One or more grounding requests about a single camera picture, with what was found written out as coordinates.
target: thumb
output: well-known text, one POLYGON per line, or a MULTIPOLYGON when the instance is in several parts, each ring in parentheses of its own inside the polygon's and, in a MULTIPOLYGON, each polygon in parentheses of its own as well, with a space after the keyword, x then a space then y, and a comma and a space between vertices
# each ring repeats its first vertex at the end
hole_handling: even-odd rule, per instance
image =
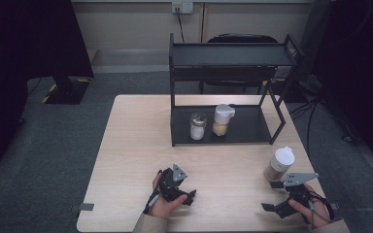
POLYGON ((296 211, 298 211, 299 213, 301 213, 302 215, 306 216, 306 217, 310 217, 310 214, 311 214, 311 210, 304 207, 303 205, 301 205, 301 203, 295 201, 295 200, 292 200, 290 199, 288 201, 289 205, 292 206, 296 211))
POLYGON ((177 199, 170 202, 169 204, 171 205, 172 210, 181 206, 186 201, 186 199, 187 199, 187 195, 183 194, 183 195, 179 196, 177 199))

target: hand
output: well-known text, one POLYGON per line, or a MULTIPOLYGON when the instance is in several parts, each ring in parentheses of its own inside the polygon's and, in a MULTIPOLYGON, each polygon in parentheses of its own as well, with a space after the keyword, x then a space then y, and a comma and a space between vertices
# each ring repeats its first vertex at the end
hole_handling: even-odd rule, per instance
MULTIPOLYGON (((158 184, 159 178, 161 177, 162 173, 159 172, 155 179, 153 179, 153 189, 158 184)), ((168 219, 169 216, 171 216, 172 211, 177 209, 177 207, 181 206, 183 202, 185 202, 187 199, 187 196, 184 194, 177 199, 175 199, 172 202, 167 202, 163 197, 159 196, 158 200, 153 204, 153 207, 151 209, 151 216, 157 216, 161 218, 168 219)))
MULTIPOLYGON (((307 185, 306 183, 304 185, 310 192, 315 192, 311 186, 307 185)), ((289 200, 288 202, 289 205, 292 206, 295 210, 307 217, 313 228, 319 228, 329 224, 329 214, 323 202, 314 197, 311 197, 311 201, 314 204, 314 211, 304 207, 302 204, 295 200, 289 200)))

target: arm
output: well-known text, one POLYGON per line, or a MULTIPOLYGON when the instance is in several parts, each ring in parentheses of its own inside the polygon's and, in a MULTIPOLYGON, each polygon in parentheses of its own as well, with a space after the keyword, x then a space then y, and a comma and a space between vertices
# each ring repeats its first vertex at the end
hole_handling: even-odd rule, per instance
MULTIPOLYGON (((153 179, 153 188, 157 186, 161 172, 153 179)), ((156 202, 150 209, 148 215, 141 214, 132 233, 163 233, 166 232, 167 222, 172 211, 177 209, 187 199, 186 195, 182 195, 172 202, 167 202, 163 197, 159 196, 156 202)))
MULTIPOLYGON (((306 183, 304 185, 310 192, 315 192, 311 186, 307 185, 306 183)), ((307 217, 308 221, 311 222, 313 228, 312 232, 350 232, 347 224, 343 219, 329 219, 328 211, 326 210, 325 204, 323 202, 321 202, 319 199, 314 198, 314 196, 311 197, 311 201, 314 204, 315 210, 308 209, 295 200, 289 200, 288 202, 295 210, 307 217)))

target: shelf bottom tier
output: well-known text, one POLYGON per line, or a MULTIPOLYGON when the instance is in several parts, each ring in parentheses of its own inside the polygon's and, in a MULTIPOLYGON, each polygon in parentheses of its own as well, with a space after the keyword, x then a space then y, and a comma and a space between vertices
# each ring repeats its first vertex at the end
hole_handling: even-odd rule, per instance
POLYGON ((212 127, 216 106, 176 106, 171 115, 172 146, 222 145, 222 144, 269 144, 271 135, 262 109, 258 105, 230 105, 235 117, 228 124, 226 134, 217 136, 212 127), (201 140, 190 135, 189 118, 192 113, 204 113, 207 126, 201 140))

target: chair leg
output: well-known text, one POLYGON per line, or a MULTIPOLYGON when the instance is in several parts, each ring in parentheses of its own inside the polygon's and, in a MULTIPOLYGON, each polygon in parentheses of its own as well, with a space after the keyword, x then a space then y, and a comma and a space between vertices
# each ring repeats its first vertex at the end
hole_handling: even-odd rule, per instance
POLYGON ((199 93, 200 94, 204 93, 204 82, 203 81, 199 82, 199 93))

